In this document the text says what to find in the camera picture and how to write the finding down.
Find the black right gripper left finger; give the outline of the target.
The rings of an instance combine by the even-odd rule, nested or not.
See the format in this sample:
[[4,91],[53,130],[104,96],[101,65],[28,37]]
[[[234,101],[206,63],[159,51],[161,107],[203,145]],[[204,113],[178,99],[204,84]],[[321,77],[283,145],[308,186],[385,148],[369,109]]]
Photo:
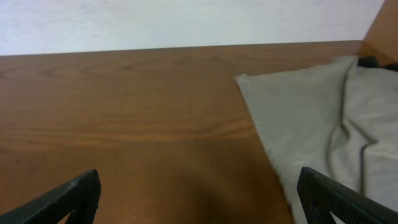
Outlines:
[[40,197],[1,215],[1,223],[92,224],[98,209],[101,182],[97,170],[88,170]]

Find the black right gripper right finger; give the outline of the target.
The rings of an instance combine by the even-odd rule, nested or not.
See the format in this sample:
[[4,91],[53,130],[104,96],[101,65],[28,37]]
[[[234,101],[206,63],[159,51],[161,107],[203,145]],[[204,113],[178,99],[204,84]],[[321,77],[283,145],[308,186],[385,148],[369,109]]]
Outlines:
[[310,168],[300,171],[297,192],[307,222],[347,224],[395,224],[397,212],[367,198]]

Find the khaki green shorts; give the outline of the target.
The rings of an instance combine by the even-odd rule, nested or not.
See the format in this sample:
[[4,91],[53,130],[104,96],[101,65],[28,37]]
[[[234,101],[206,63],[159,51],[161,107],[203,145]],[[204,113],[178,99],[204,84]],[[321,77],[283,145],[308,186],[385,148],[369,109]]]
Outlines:
[[303,167],[397,209],[397,72],[355,56],[302,70],[236,77],[294,221],[306,218]]

